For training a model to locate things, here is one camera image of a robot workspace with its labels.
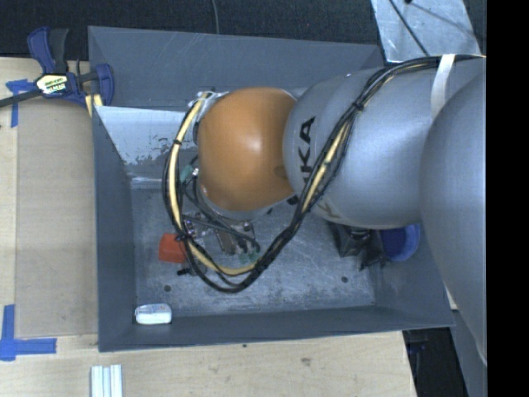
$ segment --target blue tape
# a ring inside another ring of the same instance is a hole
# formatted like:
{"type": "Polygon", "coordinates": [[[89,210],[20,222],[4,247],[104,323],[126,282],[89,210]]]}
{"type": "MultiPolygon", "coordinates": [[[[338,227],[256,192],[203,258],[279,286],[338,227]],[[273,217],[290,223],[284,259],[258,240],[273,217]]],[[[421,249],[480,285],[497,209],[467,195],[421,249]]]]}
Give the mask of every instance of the blue tape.
{"type": "Polygon", "coordinates": [[[404,228],[384,229],[380,231],[380,238],[388,259],[391,261],[405,261],[419,247],[421,228],[414,223],[404,228]]]}
{"type": "MultiPolygon", "coordinates": [[[[27,91],[33,91],[36,89],[36,85],[32,83],[31,81],[28,81],[27,79],[18,79],[16,81],[7,81],[6,87],[9,88],[9,91],[13,93],[13,95],[17,95],[20,92],[27,92],[27,91]]],[[[11,128],[14,128],[18,125],[18,103],[14,103],[12,105],[11,110],[11,128]]]]}
{"type": "Polygon", "coordinates": [[[26,354],[54,354],[57,338],[19,340],[15,338],[15,305],[3,308],[2,339],[0,339],[0,361],[14,361],[26,354]]]}

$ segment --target blue clamp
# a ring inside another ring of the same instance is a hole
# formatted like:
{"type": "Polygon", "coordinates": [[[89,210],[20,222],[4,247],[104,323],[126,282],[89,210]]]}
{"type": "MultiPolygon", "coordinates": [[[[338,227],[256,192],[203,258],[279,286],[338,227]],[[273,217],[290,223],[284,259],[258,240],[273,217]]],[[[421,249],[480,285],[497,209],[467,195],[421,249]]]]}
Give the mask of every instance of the blue clamp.
{"type": "Polygon", "coordinates": [[[108,105],[114,97],[114,79],[112,69],[108,64],[96,66],[95,71],[89,74],[77,75],[68,71],[68,64],[64,60],[64,43],[68,30],[51,30],[48,26],[43,26],[34,30],[27,37],[31,57],[35,59],[42,68],[42,76],[37,78],[32,87],[27,81],[21,88],[21,81],[12,81],[10,90],[13,96],[0,100],[0,108],[7,105],[14,105],[12,110],[12,127],[18,124],[17,103],[42,96],[44,98],[60,98],[71,103],[78,104],[86,108],[87,94],[83,91],[82,83],[97,79],[99,94],[102,102],[108,105]]]}
{"type": "Polygon", "coordinates": [[[17,356],[27,354],[56,353],[57,338],[19,340],[15,338],[15,305],[3,308],[2,339],[0,339],[0,361],[14,361],[17,356]]]}
{"type": "MultiPolygon", "coordinates": [[[[51,30],[42,26],[34,30],[27,37],[27,46],[31,57],[39,62],[42,74],[61,74],[68,78],[68,89],[63,93],[43,93],[44,98],[62,98],[86,108],[86,93],[81,89],[79,78],[68,72],[68,65],[64,61],[64,40],[68,30],[51,30]]],[[[108,64],[96,66],[99,79],[99,93],[104,104],[110,104],[114,96],[114,80],[112,70],[108,64]]]]}

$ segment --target black surface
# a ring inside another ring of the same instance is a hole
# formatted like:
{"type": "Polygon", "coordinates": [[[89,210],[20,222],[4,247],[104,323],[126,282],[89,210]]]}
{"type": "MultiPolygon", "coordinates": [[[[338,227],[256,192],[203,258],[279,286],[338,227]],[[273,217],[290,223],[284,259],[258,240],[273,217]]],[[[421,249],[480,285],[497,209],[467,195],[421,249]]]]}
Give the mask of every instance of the black surface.
{"type": "Polygon", "coordinates": [[[418,397],[468,397],[449,328],[404,331],[418,397]]]}
{"type": "MultiPolygon", "coordinates": [[[[482,52],[487,53],[487,0],[464,0],[482,52]]],[[[378,32],[369,0],[217,0],[222,33],[374,44],[378,32]]],[[[89,25],[214,32],[210,0],[0,0],[0,55],[27,55],[26,37],[39,26],[70,29],[65,56],[88,59],[89,25]]],[[[438,332],[428,332],[439,337],[438,332]]],[[[422,358],[419,395],[461,395],[422,387],[458,375],[442,367],[453,345],[432,347],[431,374],[422,358]]]]}

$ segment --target gray bin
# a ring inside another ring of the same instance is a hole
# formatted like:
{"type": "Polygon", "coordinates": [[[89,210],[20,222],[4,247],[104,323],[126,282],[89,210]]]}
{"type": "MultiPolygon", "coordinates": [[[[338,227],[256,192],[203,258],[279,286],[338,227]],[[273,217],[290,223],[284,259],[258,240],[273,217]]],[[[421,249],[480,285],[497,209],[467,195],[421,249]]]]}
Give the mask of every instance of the gray bin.
{"type": "MultiPolygon", "coordinates": [[[[340,258],[328,223],[312,215],[276,262],[240,294],[221,294],[199,278],[177,276],[176,265],[157,260],[161,234],[171,232],[158,181],[169,148],[157,141],[157,157],[144,154],[145,146],[124,157],[120,144],[120,134],[129,142],[134,136],[145,141],[152,130],[145,119],[160,128],[167,122],[160,110],[186,110],[197,91],[303,90],[338,74],[381,66],[376,46],[99,27],[90,28],[89,44],[92,66],[109,63],[114,69],[112,106],[145,109],[133,134],[119,127],[129,116],[126,109],[114,111],[113,122],[106,108],[93,114],[100,351],[453,324],[424,238],[408,261],[359,271],[360,261],[340,258]],[[160,302],[173,308],[171,324],[134,322],[137,305],[160,302]]],[[[178,125],[167,125],[163,129],[172,138],[178,125]]],[[[187,149],[187,157],[193,152],[187,149]]],[[[270,242],[290,213],[282,204],[257,221],[260,241],[270,242]]]]}

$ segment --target white object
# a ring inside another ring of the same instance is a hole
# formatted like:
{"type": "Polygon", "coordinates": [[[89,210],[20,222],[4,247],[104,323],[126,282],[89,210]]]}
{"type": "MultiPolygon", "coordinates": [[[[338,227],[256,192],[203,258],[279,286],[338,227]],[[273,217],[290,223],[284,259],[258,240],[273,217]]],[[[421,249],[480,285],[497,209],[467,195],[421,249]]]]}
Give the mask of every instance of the white object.
{"type": "Polygon", "coordinates": [[[142,325],[170,323],[173,317],[171,307],[165,303],[144,304],[134,311],[136,321],[142,325]]]}
{"type": "Polygon", "coordinates": [[[123,397],[122,366],[92,366],[90,385],[91,397],[123,397]]]}
{"type": "Polygon", "coordinates": [[[439,68],[437,69],[436,78],[431,86],[431,119],[435,119],[448,100],[448,76],[454,65],[455,55],[443,55],[439,68]]]}

